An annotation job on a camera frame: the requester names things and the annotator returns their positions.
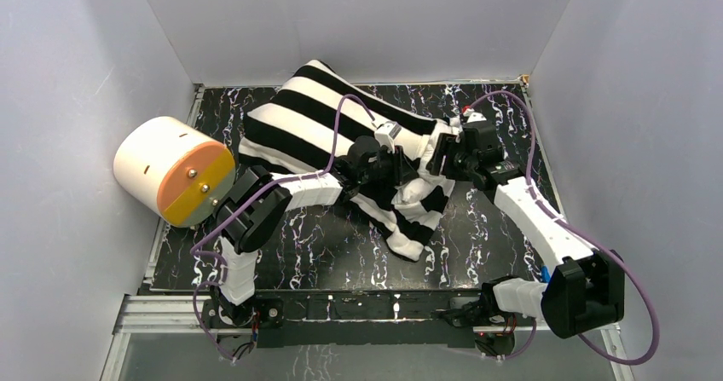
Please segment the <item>black white striped pillowcase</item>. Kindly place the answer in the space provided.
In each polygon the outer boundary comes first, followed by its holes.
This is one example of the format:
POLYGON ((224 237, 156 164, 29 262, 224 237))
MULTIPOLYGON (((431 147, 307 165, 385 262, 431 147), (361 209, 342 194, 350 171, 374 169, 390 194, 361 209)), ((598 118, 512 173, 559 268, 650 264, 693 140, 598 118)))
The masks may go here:
POLYGON ((452 134, 447 119, 403 110, 340 77, 319 60, 302 65, 264 104, 246 111, 238 146, 242 165, 301 174, 326 167, 332 155, 347 154, 360 136, 395 122, 397 145, 418 172, 401 185, 370 183, 352 198, 353 207, 380 231, 390 250, 419 260, 436 231, 454 181, 426 169, 439 136, 452 134))

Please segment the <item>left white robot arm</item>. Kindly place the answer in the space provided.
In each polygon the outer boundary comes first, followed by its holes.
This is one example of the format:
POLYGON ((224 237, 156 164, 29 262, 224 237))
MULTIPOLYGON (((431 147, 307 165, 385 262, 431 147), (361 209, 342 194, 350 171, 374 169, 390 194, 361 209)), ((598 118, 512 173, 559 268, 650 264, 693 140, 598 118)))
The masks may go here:
POLYGON ((371 136, 357 138, 347 154, 324 170, 279 174, 261 165, 248 167, 216 212, 225 266, 218 286, 224 319, 233 326, 253 319, 250 298, 255 293, 257 254, 288 211, 348 202, 370 184, 399 188, 418 175, 402 147, 383 146, 371 136))

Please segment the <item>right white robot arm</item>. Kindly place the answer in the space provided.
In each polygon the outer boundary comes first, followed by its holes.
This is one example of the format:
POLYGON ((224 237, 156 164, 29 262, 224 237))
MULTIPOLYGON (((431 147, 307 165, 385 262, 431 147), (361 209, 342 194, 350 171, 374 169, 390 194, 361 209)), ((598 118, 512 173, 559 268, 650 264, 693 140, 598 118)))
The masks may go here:
POLYGON ((504 158, 495 127, 471 121, 437 140, 433 175, 472 182, 518 227, 550 277, 546 283, 505 276, 482 286, 481 316, 492 325, 512 314, 544 320, 560 338, 571 338, 621 320, 625 274, 615 261, 562 227, 556 211, 527 180, 523 167, 504 158))

